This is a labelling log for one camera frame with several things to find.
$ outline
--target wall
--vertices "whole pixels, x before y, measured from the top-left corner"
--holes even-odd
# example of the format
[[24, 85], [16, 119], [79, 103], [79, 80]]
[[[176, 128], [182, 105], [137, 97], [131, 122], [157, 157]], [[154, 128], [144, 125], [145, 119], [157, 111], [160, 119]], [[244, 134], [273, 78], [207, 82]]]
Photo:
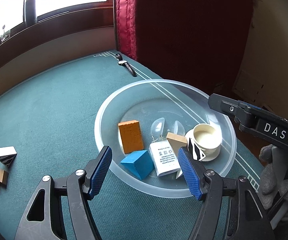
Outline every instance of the wall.
[[19, 82], [54, 65], [113, 48], [113, 27], [73, 33], [41, 44], [0, 68], [0, 95]]
[[233, 91], [288, 117], [288, 0], [258, 0]]

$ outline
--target white power adapter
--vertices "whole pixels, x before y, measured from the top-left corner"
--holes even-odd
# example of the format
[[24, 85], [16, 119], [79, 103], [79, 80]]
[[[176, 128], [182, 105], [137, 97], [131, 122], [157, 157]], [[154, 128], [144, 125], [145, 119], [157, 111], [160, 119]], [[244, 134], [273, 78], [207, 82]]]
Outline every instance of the white power adapter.
[[164, 176], [181, 169], [168, 140], [157, 141], [149, 146], [157, 176]]

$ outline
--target translucent bowl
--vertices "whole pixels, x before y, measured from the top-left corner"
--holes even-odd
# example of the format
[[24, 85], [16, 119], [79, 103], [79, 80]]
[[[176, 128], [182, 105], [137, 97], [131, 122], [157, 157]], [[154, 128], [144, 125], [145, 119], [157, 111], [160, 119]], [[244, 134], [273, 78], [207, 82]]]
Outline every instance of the translucent bowl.
[[139, 180], [120, 164], [125, 154], [119, 139], [118, 123], [138, 120], [144, 148], [148, 150], [152, 142], [151, 125], [164, 117], [164, 136], [176, 120], [182, 123], [185, 132], [199, 123], [209, 123], [218, 129], [223, 138], [220, 154], [203, 164], [222, 177], [226, 176], [235, 159], [236, 136], [229, 118], [209, 108], [208, 97], [192, 86], [165, 79], [134, 82], [112, 93], [101, 105], [94, 128], [98, 150], [104, 145], [112, 149], [110, 170], [126, 184], [150, 195], [166, 198], [191, 196], [183, 176], [175, 179], [176, 173], [172, 173], [157, 177], [153, 170], [144, 180]]

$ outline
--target blue triangular block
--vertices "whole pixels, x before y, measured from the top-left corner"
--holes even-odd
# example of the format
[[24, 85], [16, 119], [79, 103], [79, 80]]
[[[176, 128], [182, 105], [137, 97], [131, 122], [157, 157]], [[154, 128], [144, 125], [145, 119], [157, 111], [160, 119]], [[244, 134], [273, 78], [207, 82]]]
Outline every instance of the blue triangular block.
[[151, 155], [147, 150], [134, 151], [120, 162], [139, 179], [144, 179], [154, 169]]

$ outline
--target cream cup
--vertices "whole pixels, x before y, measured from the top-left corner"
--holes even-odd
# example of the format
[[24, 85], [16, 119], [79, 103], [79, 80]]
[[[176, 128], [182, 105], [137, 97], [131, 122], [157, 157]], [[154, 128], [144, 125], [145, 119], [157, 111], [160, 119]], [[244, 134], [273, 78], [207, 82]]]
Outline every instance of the cream cup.
[[222, 142], [220, 132], [207, 123], [200, 123], [193, 128], [193, 139], [206, 156], [213, 154]]

